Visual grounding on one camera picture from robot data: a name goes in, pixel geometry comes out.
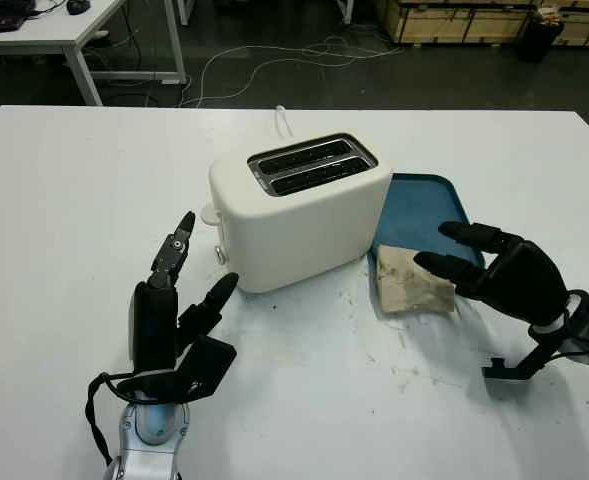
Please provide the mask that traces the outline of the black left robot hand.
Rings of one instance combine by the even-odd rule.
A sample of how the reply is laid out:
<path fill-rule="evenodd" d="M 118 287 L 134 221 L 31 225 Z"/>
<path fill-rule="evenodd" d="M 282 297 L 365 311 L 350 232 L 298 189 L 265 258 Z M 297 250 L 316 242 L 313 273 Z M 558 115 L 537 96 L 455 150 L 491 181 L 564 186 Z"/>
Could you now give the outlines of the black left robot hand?
<path fill-rule="evenodd" d="M 200 303 L 178 312 L 176 283 L 188 256 L 195 221 L 195 213 L 187 212 L 163 241 L 150 275 L 135 286 L 130 302 L 129 341 L 137 374 L 174 368 L 186 348 L 220 322 L 222 309 L 236 288 L 239 275 L 228 273 Z"/>

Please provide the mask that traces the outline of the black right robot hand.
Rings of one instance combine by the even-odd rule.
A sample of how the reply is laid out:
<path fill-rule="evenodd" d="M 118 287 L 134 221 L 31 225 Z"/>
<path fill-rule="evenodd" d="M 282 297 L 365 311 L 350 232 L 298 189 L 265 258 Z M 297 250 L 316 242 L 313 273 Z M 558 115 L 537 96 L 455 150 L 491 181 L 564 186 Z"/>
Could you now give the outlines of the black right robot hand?
<path fill-rule="evenodd" d="M 534 242 L 480 223 L 446 221 L 439 232 L 496 256 L 488 267 L 480 268 L 452 255 L 426 251 L 414 255 L 415 264 L 451 282 L 458 295 L 536 326 L 553 323 L 565 309 L 569 293 L 562 275 Z"/>

